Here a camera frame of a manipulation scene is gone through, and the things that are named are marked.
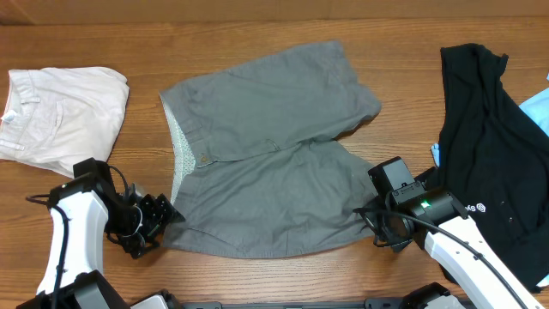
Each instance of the clothing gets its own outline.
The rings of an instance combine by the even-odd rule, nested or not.
[[[10,70],[0,159],[71,178],[80,161],[106,161],[128,92],[126,78],[107,68]]]
[[[549,273],[549,138],[505,93],[507,56],[482,45],[441,50],[446,119],[440,168],[428,187],[445,185],[522,284]]]
[[[440,150],[437,143],[431,146],[432,159],[435,161],[435,166],[440,167]]]
[[[280,258],[371,235],[353,208],[375,196],[372,165],[333,139],[381,105],[339,43],[297,46],[160,96],[176,155],[173,205],[187,219],[168,227],[164,246]],[[178,158],[186,145],[189,175],[192,161]]]
[[[549,136],[549,88],[519,106]]]

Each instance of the wood grain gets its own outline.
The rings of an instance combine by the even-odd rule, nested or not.
[[[3,0],[6,23],[81,25],[189,21],[549,16],[540,0]]]
[[[173,154],[158,92],[290,46],[338,39],[359,79],[383,102],[379,116],[341,142],[372,163],[402,156],[413,173],[432,166],[443,125],[439,49],[467,42],[510,55],[504,87],[517,102],[547,87],[549,18],[380,19],[0,27],[0,97],[7,70],[102,65],[128,77],[130,100],[110,163],[151,193],[171,192]],[[0,161],[0,307],[33,297],[44,275],[51,219],[24,201],[66,178]],[[444,280],[415,245],[400,254],[365,239],[339,250],[286,259],[242,260],[161,249],[132,260],[105,242],[105,275],[128,301],[167,288],[184,301],[224,303],[362,300],[399,296]],[[549,293],[538,299],[549,306]]]

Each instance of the shorts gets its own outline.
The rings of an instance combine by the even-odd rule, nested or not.
[[[187,219],[164,246],[282,258],[371,235],[353,213],[376,196],[372,165],[334,139],[381,109],[338,42],[301,45],[161,92]]]

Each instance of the printed logo on shirt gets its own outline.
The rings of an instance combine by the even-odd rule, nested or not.
[[[467,206],[467,211],[475,212],[477,210],[480,212],[486,212],[486,206],[483,203],[478,203],[476,206],[474,205]]]

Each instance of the black t-shirt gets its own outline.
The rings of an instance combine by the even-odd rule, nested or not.
[[[441,50],[446,119],[440,168],[490,247],[530,290],[549,274],[549,137],[505,93],[507,56],[482,45]]]

